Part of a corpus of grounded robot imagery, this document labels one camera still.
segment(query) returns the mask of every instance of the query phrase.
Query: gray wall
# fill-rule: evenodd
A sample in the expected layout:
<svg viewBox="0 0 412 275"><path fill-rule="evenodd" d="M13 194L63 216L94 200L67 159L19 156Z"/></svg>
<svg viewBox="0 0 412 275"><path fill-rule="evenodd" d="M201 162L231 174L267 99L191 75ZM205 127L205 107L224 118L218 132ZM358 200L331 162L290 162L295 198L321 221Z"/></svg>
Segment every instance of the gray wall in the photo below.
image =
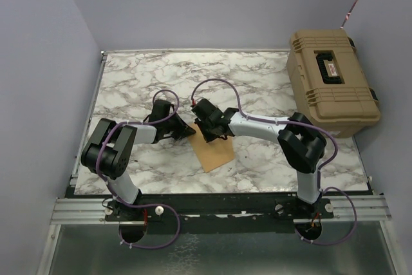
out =
<svg viewBox="0 0 412 275"><path fill-rule="evenodd" d="M286 48L298 28L339 27L354 0L75 0L103 50Z"/></svg>
<svg viewBox="0 0 412 275"><path fill-rule="evenodd" d="M73 0L0 8L0 273L35 274L100 53Z"/></svg>
<svg viewBox="0 0 412 275"><path fill-rule="evenodd" d="M381 121L356 136L373 187L384 191L412 272L412 0L359 0L346 23Z"/></svg>

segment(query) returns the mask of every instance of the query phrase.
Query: marble surface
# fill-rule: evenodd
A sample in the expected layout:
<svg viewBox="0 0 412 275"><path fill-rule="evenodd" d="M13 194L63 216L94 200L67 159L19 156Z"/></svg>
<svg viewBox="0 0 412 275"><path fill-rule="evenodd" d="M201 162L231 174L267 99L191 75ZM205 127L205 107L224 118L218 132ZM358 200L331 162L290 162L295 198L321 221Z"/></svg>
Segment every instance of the marble surface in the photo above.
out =
<svg viewBox="0 0 412 275"><path fill-rule="evenodd" d="M143 120L151 111L152 96L162 88L177 92L179 115L194 120L190 94L197 83L220 77L232 82L246 112L290 116L296 109L286 71L287 53L163 52L108 55L89 130L102 117ZM207 98L220 109L236 107L233 91L219 82L201 86L196 98ZM127 167L143 193L244 193L296 191L295 171L279 145L250 137L235 137L236 158L204 173L187 139L134 146ZM325 158L333 151L328 143ZM339 140L337 158L322 170L322 187L367 190L353 140ZM80 166L75 194L108 193L103 181Z"/></svg>

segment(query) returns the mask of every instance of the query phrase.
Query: toolbox handle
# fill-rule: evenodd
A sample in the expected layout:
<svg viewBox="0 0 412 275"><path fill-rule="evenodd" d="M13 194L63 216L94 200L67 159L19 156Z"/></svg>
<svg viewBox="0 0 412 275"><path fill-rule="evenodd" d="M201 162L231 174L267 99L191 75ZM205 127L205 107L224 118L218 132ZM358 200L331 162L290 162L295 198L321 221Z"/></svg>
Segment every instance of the toolbox handle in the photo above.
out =
<svg viewBox="0 0 412 275"><path fill-rule="evenodd" d="M342 84L341 77L330 77L324 61L333 61L332 53L319 53L316 55L317 66L322 75L322 80L325 84Z"/></svg>

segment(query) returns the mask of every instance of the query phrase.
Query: brown cardboard square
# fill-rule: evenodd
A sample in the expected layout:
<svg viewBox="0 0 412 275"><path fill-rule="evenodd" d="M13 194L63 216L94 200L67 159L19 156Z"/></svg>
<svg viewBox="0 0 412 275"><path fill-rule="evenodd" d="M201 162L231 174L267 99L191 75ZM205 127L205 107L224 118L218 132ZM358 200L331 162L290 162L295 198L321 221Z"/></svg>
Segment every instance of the brown cardboard square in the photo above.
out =
<svg viewBox="0 0 412 275"><path fill-rule="evenodd" d="M234 160L232 137L227 137L227 140L217 138L206 143L198 125L190 124L189 126L196 130L195 135L189 136L189 142L206 173Z"/></svg>

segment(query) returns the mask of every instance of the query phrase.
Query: purple cable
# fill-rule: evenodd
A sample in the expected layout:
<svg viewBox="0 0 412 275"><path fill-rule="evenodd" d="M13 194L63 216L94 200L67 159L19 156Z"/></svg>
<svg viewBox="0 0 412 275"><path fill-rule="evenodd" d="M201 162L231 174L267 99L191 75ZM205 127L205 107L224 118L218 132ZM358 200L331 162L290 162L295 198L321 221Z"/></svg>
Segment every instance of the purple cable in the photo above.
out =
<svg viewBox="0 0 412 275"><path fill-rule="evenodd" d="M119 236L120 236L120 238L122 239L122 243L124 243L124 244L126 244L126 245L129 245L129 246L131 245L131 246L134 247L134 248L140 248L140 249L161 249L161 248L164 248L164 247L169 246L170 244L172 244L174 241L176 241L176 239L177 239L178 236L179 236L179 232L180 232L180 219L179 219L179 215L178 215L178 213L177 213L171 206L168 206L168 205L165 205L165 204L133 205L133 204L129 204L129 203L127 203L126 201L124 201L123 199L121 199L121 197L117 196L116 192L115 192L115 191L113 190L113 188L110 186L110 183L108 183L108 178L105 177L105 176L102 174L102 171L100 170L100 162L102 161L102 155L103 155L103 152L104 152L107 144L109 143L111 137L113 136L113 134L116 132L116 130L117 130L118 128L120 128L120 127L122 127L122 126L124 126L124 125L127 125L127 124L129 124L129 125L142 125L142 124L145 124L145 125L148 125L148 126L150 126L150 125L155 125L155 124L159 124L159 123L161 123L161 122L164 122L165 120L170 119L171 117L173 117L173 115L175 115L175 114L177 113L178 108L179 108L179 105L180 105L180 101L179 101L179 97L177 96L177 94L176 94L174 91L172 91L172 90L159 90L159 91L157 91L157 92L155 93L155 95L153 96L153 103L155 103L155 98L156 98L156 96L157 96L159 93L166 93L166 92L167 92L167 93L171 93L171 94L173 94L173 95L176 97L176 107L174 108L173 112L172 112L170 115L168 115L168 116L165 117L164 119L156 120L156 121L154 121L154 122L145 122L145 123L143 123L143 122L119 122L118 124L116 124L115 127L113 127L113 129L109 132L108 136L107 136L106 139L104 140L104 142L103 142L103 144L102 144L102 148L100 148L100 151L98 152L98 156L97 156L97 160L96 160L96 174L97 174L101 179L103 179L103 181L106 183L106 186L108 187L110 193L113 195L113 198L116 198L117 201L119 201L120 203L122 203L122 204L124 204L124 205L126 205L126 206L128 206L128 207L131 207L131 208L133 208L133 209L144 209L144 208L146 208L146 207L162 206L162 207L165 207L165 208L167 208L167 209L170 209L170 210L173 212L173 214L175 215L176 219L177 219L178 227L177 227L177 229L176 229L176 233L174 234L174 236L171 238L170 241L168 241L167 243L161 244L161 245L145 246L145 245L137 245L137 244L134 244L134 243L127 243L125 240L123 240L122 233L121 233L121 231L120 231L120 232L119 232Z"/></svg>
<svg viewBox="0 0 412 275"><path fill-rule="evenodd" d="M296 126L302 126L302 127L306 127L306 128L310 128L310 129L314 129L314 130L320 131L321 133L323 133L324 135L326 135L326 136L332 141L333 146L335 147L335 149L334 149L334 151L333 151L332 156L331 156L330 158L328 158L327 160L325 160L321 165L319 165L319 167L317 168L318 171L320 171L322 167L324 167L326 164L330 163L333 159L335 159L335 157L336 157L336 155L337 155L337 151L338 151L338 145L337 145L336 139L335 139L329 132L327 132L326 130L324 130L324 129L322 129L322 128L319 128L319 127L317 127L317 126L314 126L314 125L309 125L309 124L305 124L305 123L302 123L302 122L294 122L294 121L292 121L292 120L282 120L282 121L279 121L279 122L275 122L275 121L273 121L273 120L261 119L261 118L259 118L259 117L248 116L248 115L247 115L245 112L243 112L243 110L242 110L241 103L240 103L240 96L239 96L238 90L234 87L234 85L233 85L232 83L230 83L230 82L228 82L228 81L226 81L226 80L219 79L219 78L213 78L213 79L207 79L207 80L204 80L203 82L200 82L200 83L199 83L198 85L196 85L196 87L193 89L192 96L191 96L191 101L192 101L192 102L195 102L195 101L194 101L194 94L196 93L196 90L197 90L201 85L205 84L206 82L210 82L210 81L223 82L223 83L229 85L229 86L233 89L233 91L234 91L234 93L235 93L235 95L236 95L236 100L237 100L237 102L238 102L239 113L240 113L243 117L245 117L246 119L256 120L256 121L258 121L258 122L266 122L266 123L269 123L269 124L280 124L280 125L291 124L291 125L296 125ZM355 230L356 230L356 228L357 228L357 224L358 224L358 222L357 222L357 213L356 213L355 205L353 204L353 202L352 202L352 200L350 199L350 197L349 197L344 191L342 191L342 190L340 190L340 189L338 189L338 188L336 188L336 187L328 187L328 188L326 188L326 189L323 191L323 193L326 193L326 192L328 192L328 191L331 190L331 189L334 189L334 190L342 193L342 194L349 200L349 202L351 203L352 209L353 209L353 214L354 214L354 216L355 216L355 221L354 221L354 223L353 223L352 230L351 230L351 231L348 233L348 235L346 235L344 238L342 238L342 239L340 239L340 240L338 240L338 241L336 241L336 242L331 242L331 243L312 242L312 241L310 241L310 240L307 240L306 238L303 238L303 237L299 234L299 232L298 232L297 230L295 230L296 233L301 237L302 241L307 242L307 243L311 243L311 244L314 244L314 245L321 245L321 246L337 245L337 244L340 244L340 243L342 243L342 242L345 242L345 241L346 241L348 238L350 238L350 237L352 236L352 234L355 232Z"/></svg>
<svg viewBox="0 0 412 275"><path fill-rule="evenodd" d="M353 201L351 200L351 198L348 196L347 193L345 193L343 190L340 190L339 188L336 188L336 187L328 187L328 188L326 188L326 189L323 191L323 194L324 194L324 193L327 193L327 192L328 192L329 190L331 190L331 189L336 190L336 191L340 192L341 194L343 194L343 195L348 199L350 205L352 206L352 209L353 209L353 217L354 217L355 219L354 219L354 221L353 221L353 227L352 227L351 231L350 231L345 237L341 238L340 240L337 240L337 241L334 241L334 242L330 242L330 243L323 243L323 242L317 242L317 241L308 240L307 238L304 238L304 237L299 233L299 231L298 231L297 229L295 229L295 232L297 233L297 235L300 236L300 238L301 238L302 241L304 241L304 242L306 242L306 243L309 243L309 244L312 244L312 245L332 246L332 245L338 245L338 244L341 244L341 243L347 241L347 240L353 235L353 233L355 233L356 228L357 228L357 226L358 226L358 215L357 215L357 213L356 213L355 204L353 204Z"/></svg>

